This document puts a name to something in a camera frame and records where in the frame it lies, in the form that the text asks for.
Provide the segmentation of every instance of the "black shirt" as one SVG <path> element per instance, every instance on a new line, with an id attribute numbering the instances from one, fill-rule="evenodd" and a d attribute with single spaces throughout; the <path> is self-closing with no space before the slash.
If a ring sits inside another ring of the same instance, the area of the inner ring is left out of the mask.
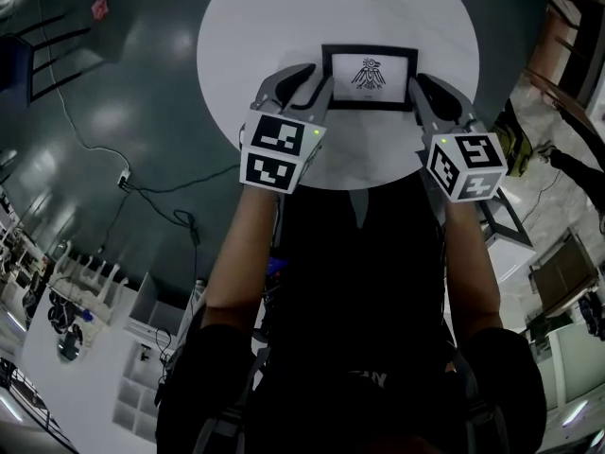
<path id="1" fill-rule="evenodd" d="M 354 452 L 371 439 L 407 434 L 446 453 L 466 452 L 458 374 L 446 373 L 435 351 L 410 352 L 391 352 L 406 360 L 397 362 L 403 368 L 316 344 L 275 352 L 246 409 L 246 453 Z M 481 394 L 503 412 L 510 452 L 536 452 L 545 431 L 545 394 L 526 340 L 491 328 L 462 344 L 461 353 Z M 250 338 L 235 328 L 197 332 L 164 391 L 158 452 L 191 453 L 204 421 L 241 394 L 253 358 Z"/>

